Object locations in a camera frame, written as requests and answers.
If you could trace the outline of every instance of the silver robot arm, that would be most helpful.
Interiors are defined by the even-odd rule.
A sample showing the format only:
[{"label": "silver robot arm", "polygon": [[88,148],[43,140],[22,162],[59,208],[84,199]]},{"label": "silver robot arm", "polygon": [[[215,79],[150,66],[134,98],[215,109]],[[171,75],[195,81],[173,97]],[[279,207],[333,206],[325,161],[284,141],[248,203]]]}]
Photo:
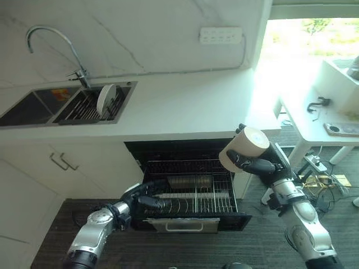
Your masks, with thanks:
[{"label": "silver robot arm", "polygon": [[103,205],[99,211],[88,217],[87,223],[77,233],[65,260],[64,269],[94,269],[106,244],[107,237],[116,230],[126,230],[138,203],[161,209],[166,200],[148,197],[149,186],[165,184],[157,180],[147,184],[137,184],[128,189],[119,202]]},{"label": "silver robot arm", "polygon": [[93,269],[96,266],[107,237],[117,229],[125,230],[126,220],[130,218],[130,208],[125,202],[105,206],[93,212],[87,223],[77,233],[66,259],[65,269]]},{"label": "silver robot arm", "polygon": [[[239,131],[243,131],[245,126],[240,125],[240,128]],[[226,155],[236,167],[258,175],[272,189],[268,205],[280,212],[279,217],[287,226],[286,233],[291,244],[308,269],[344,268],[316,210],[307,196],[294,185],[289,161],[278,144],[270,144],[257,157],[246,157],[234,150],[227,150]]]}]

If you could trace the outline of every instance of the chrome faucet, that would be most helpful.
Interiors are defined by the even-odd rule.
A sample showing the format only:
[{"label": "chrome faucet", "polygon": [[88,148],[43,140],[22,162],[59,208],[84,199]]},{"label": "chrome faucet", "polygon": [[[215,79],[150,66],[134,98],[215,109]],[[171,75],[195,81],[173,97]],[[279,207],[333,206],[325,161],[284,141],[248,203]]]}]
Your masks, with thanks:
[{"label": "chrome faucet", "polygon": [[77,51],[73,47],[70,39],[66,35],[64,35],[62,32],[57,30],[56,28],[53,28],[53,27],[50,27],[50,26],[47,26],[47,25],[34,25],[34,26],[30,27],[28,29],[27,33],[26,33],[26,43],[27,43],[27,48],[29,49],[29,52],[30,53],[34,52],[32,47],[31,47],[31,44],[30,44],[31,35],[36,30],[39,30],[39,29],[48,30],[48,31],[51,31],[51,32],[54,32],[54,33],[58,34],[60,37],[62,37],[63,40],[65,40],[70,45],[72,54],[75,56],[75,58],[77,60],[77,63],[79,64],[80,69],[74,71],[73,73],[69,74],[68,76],[76,75],[77,78],[72,78],[70,80],[79,80],[81,82],[81,84],[83,85],[83,87],[85,87],[87,89],[91,88],[90,83],[89,83],[88,78],[87,78],[87,71],[84,68],[84,66],[82,65],[82,63],[81,63],[81,61],[79,59],[79,55],[77,54]]}]

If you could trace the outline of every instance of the white plate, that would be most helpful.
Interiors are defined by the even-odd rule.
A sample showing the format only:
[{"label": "white plate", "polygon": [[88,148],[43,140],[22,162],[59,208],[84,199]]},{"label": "white plate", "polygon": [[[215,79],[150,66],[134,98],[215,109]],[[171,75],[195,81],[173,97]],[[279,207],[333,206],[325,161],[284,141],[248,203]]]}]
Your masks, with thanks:
[{"label": "white plate", "polygon": [[97,112],[102,116],[107,110],[106,107],[111,104],[111,99],[115,99],[116,97],[116,85],[110,84],[105,85],[97,99]]}]

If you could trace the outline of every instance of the open dishwasher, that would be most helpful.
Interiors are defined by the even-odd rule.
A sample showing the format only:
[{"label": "open dishwasher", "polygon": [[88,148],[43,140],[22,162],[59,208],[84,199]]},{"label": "open dishwasher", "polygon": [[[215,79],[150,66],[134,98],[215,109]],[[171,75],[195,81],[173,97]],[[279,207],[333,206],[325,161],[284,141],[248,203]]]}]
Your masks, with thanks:
[{"label": "open dishwasher", "polygon": [[144,170],[143,183],[155,183],[147,195],[165,201],[161,209],[140,204],[131,226],[161,233],[242,230],[251,216],[238,212],[234,174],[218,160],[226,143],[227,139],[126,142]]}]

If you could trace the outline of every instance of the kitchen sink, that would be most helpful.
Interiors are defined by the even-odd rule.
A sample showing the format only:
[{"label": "kitchen sink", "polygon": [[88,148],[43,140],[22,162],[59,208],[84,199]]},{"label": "kitchen sink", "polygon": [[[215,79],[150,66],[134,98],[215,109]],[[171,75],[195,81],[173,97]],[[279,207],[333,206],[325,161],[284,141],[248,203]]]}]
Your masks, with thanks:
[{"label": "kitchen sink", "polygon": [[137,82],[116,83],[116,97],[99,115],[97,99],[104,85],[29,92],[0,118],[0,128],[117,123]]},{"label": "kitchen sink", "polygon": [[78,87],[33,90],[4,113],[0,127],[46,124],[78,90]]}]

